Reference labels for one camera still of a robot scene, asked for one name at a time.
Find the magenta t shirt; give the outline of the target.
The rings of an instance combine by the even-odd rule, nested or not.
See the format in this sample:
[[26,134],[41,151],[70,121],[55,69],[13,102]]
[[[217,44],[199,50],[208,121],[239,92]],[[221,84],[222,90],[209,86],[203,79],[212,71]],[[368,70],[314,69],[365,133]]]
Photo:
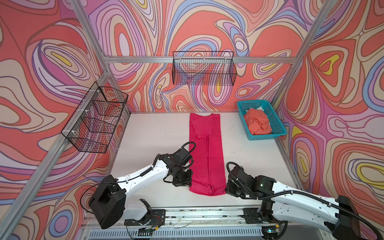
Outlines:
[[190,114],[189,135],[190,141],[196,143],[190,191],[209,197],[224,195],[227,182],[220,115]]

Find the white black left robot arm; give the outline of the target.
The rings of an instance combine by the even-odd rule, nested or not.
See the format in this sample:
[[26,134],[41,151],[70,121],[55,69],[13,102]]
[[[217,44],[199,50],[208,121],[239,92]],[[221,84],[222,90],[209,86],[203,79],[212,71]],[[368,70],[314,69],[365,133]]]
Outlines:
[[141,226],[141,232],[157,230],[165,223],[166,210],[154,210],[145,199],[134,202],[130,197],[158,180],[174,187],[190,187],[195,148],[195,142],[187,142],[172,154],[156,155],[151,165],[132,174],[119,178],[104,177],[92,186],[95,192],[80,206],[94,215],[103,230],[120,220],[124,220],[126,227]]

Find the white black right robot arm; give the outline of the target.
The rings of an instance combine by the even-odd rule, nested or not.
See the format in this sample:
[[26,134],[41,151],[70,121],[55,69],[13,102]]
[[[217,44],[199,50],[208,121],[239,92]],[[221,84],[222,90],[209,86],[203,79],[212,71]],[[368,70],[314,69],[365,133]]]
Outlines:
[[346,196],[327,198],[289,187],[273,178],[252,177],[234,162],[226,164],[229,172],[226,193],[243,200],[261,201],[258,208],[244,208],[247,224],[283,224],[278,233],[267,232],[268,240],[277,240],[285,233],[288,223],[308,225],[327,233],[336,240],[361,240],[361,227],[371,229],[378,240],[380,231],[361,217]]

